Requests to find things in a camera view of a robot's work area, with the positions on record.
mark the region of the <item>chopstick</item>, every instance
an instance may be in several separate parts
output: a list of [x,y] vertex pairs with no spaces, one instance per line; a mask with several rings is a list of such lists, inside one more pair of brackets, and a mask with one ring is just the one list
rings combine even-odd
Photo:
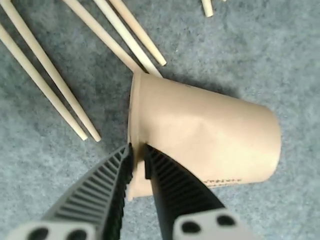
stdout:
[[156,45],[153,43],[151,38],[148,36],[146,31],[141,27],[135,17],[132,15],[130,10],[126,7],[121,0],[109,0],[114,8],[121,15],[126,24],[131,28],[138,39],[143,43],[143,45],[148,49],[148,51],[153,55],[159,64],[164,66],[167,62],[161,52],[158,50]]
[[201,0],[204,14],[207,18],[214,15],[214,10],[212,8],[211,0]]
[[62,95],[65,97],[67,102],[70,104],[76,115],[79,117],[83,125],[92,135],[95,141],[99,142],[101,137],[94,125],[86,115],[85,111],[77,101],[76,97],[73,95],[53,63],[50,61],[49,57],[42,49],[40,44],[37,42],[36,38],[24,22],[24,20],[19,15],[18,11],[15,9],[14,5],[11,3],[11,0],[2,0],[0,5],[3,10],[11,19],[13,25],[16,27],[18,32],[21,34],[25,42],[28,44],[34,55],[38,58],[44,69],[47,71],[53,82],[56,84],[58,89],[61,91]]
[[95,18],[77,1],[62,0],[69,8],[100,38],[104,44],[134,73],[142,71],[139,65],[125,50],[106,32]]
[[93,0],[95,4],[99,7],[99,9],[103,12],[105,17],[109,20],[115,30],[120,34],[122,39],[134,53],[134,55],[138,58],[140,63],[144,66],[144,68],[150,73],[157,77],[161,77],[160,72],[156,69],[154,64],[150,61],[149,57],[145,54],[142,48],[139,46],[137,41],[132,37],[130,32],[127,30],[125,25],[121,22],[120,18],[113,11],[110,5],[106,2],[106,0]]
[[0,40],[3,44],[8,48],[14,58],[19,62],[19,64],[23,67],[23,69],[28,73],[31,79],[35,82],[38,88],[43,92],[43,94],[48,98],[51,104],[55,107],[55,109],[59,112],[59,114],[63,117],[63,119],[72,127],[72,129],[79,135],[82,140],[86,140],[88,136],[79,126],[74,117],[70,114],[64,104],[60,101],[57,95],[51,90],[46,81],[42,78],[42,76],[38,73],[36,68],[32,65],[32,63],[28,60],[28,58],[24,55],[15,41],[10,37],[4,27],[0,24]]

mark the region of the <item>wooden stick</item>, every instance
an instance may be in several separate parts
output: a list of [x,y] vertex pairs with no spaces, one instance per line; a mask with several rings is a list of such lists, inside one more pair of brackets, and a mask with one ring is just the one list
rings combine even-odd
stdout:
[[207,18],[213,16],[214,10],[212,8],[211,0],[201,0],[201,1],[202,1],[202,6],[203,6],[205,16]]
[[35,67],[31,64],[31,62],[27,59],[15,41],[10,37],[4,27],[0,24],[0,40],[3,44],[8,48],[8,50],[12,53],[14,58],[19,62],[19,64],[23,67],[23,69],[28,73],[28,75],[32,78],[35,84],[40,88],[43,94],[48,98],[48,100],[52,103],[55,109],[60,113],[60,115],[64,118],[64,120],[73,128],[73,130],[79,135],[82,140],[86,140],[88,136],[81,129],[77,121],[74,117],[68,112],[67,108],[63,105],[60,99],[56,96],[56,94],[51,90],[42,76],[38,73]]
[[108,48],[134,73],[142,71],[139,65],[126,53],[125,50],[106,32],[93,16],[77,1],[62,0],[69,8],[107,45]]
[[34,55],[39,59],[40,63],[47,71],[49,76],[52,78],[58,89],[61,91],[62,95],[65,97],[67,102],[70,104],[76,115],[79,119],[83,122],[83,125],[88,129],[89,133],[92,135],[94,140],[99,142],[101,137],[97,130],[95,129],[94,125],[86,115],[85,111],[77,101],[76,97],[73,95],[65,81],[62,79],[61,75],[50,61],[49,57],[42,49],[40,44],[37,42],[36,38],[21,18],[17,10],[15,9],[14,5],[11,3],[11,0],[2,0],[0,1],[0,5],[2,6],[3,10],[11,19],[13,25],[16,27],[18,32],[21,34],[25,42],[28,44]]
[[106,2],[106,0],[93,0],[95,4],[100,8],[105,17],[109,20],[115,30],[120,34],[122,39],[138,58],[144,68],[150,73],[157,77],[162,78],[160,72],[156,69],[154,64],[150,61],[149,57],[145,54],[142,48],[139,46],[137,41],[132,37],[126,26],[121,22],[120,18],[116,15],[114,10]]
[[151,38],[145,32],[145,30],[141,27],[132,13],[129,11],[127,6],[121,0],[109,0],[110,3],[114,6],[114,8],[121,15],[123,20],[128,24],[128,26],[132,29],[135,35],[140,39],[143,45],[149,50],[149,52],[153,55],[153,57],[158,61],[159,64],[164,66],[167,62],[162,56],[161,52],[158,50],[156,45],[152,42]]

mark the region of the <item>wooden dowel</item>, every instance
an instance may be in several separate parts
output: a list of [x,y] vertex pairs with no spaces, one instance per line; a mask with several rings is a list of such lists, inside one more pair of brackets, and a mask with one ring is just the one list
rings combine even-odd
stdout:
[[156,69],[154,64],[150,61],[149,57],[145,54],[137,41],[132,37],[126,26],[121,22],[120,18],[116,15],[114,10],[106,2],[106,0],[93,0],[99,9],[103,12],[105,17],[109,20],[115,30],[120,34],[122,39],[138,58],[140,63],[148,71],[148,73],[162,78],[160,72]]
[[0,24],[0,40],[8,48],[14,58],[19,62],[23,69],[28,73],[31,79],[35,82],[38,88],[52,103],[55,109],[60,113],[64,120],[72,127],[72,129],[79,135],[82,140],[86,140],[88,136],[79,126],[74,117],[68,112],[67,108],[63,105],[56,94],[51,90],[49,85],[45,82],[42,76],[38,73],[35,67],[27,59],[15,41],[10,37],[4,27]]
[[125,50],[106,32],[95,18],[77,1],[62,0],[69,8],[111,49],[111,51],[134,73],[142,71],[139,65],[126,53]]
[[132,29],[134,34],[138,37],[138,39],[143,43],[143,45],[149,50],[149,52],[153,55],[153,57],[157,60],[159,64],[164,66],[167,62],[161,52],[158,50],[156,45],[153,43],[151,38],[148,36],[146,31],[141,27],[136,18],[129,11],[127,6],[121,0],[109,0],[110,3],[114,6],[114,8],[121,15],[123,20],[128,24],[128,26]]
[[49,57],[42,49],[40,44],[37,42],[36,38],[24,22],[24,20],[19,15],[18,11],[15,9],[14,5],[11,3],[10,0],[2,0],[0,1],[0,5],[2,6],[3,10],[11,19],[13,25],[16,27],[18,32],[21,34],[25,42],[28,44],[34,55],[38,58],[44,69],[47,71],[53,82],[56,84],[58,89],[61,91],[62,95],[65,97],[67,102],[70,104],[76,115],[79,117],[83,125],[92,135],[94,140],[99,142],[101,137],[97,130],[95,129],[94,125],[86,115],[85,111],[77,101],[76,97],[73,95],[65,81],[62,79],[61,75],[50,61]]
[[207,18],[213,16],[214,10],[212,8],[211,0],[201,0],[201,1],[202,1],[202,6],[203,6],[205,16]]

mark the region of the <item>gray carpet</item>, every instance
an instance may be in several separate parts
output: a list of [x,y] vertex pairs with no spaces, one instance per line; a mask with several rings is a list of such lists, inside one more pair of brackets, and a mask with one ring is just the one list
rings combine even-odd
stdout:
[[[91,0],[81,1],[128,51]],[[81,141],[0,43],[0,239],[37,220],[99,160],[126,142],[132,73],[60,0],[13,0],[102,136]],[[320,2],[126,0],[168,64],[164,77],[271,108],[282,153],[266,182],[216,188],[266,240],[320,236]],[[0,22],[66,102],[12,23]],[[160,240],[152,197],[127,202],[121,239]]]

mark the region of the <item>brown paper cup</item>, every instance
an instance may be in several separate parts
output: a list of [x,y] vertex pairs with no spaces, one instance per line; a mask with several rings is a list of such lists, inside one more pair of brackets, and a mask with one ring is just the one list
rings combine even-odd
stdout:
[[144,143],[208,187],[265,181],[281,151],[280,127],[268,108],[143,72],[133,76],[128,141],[135,154],[130,199],[152,195]]

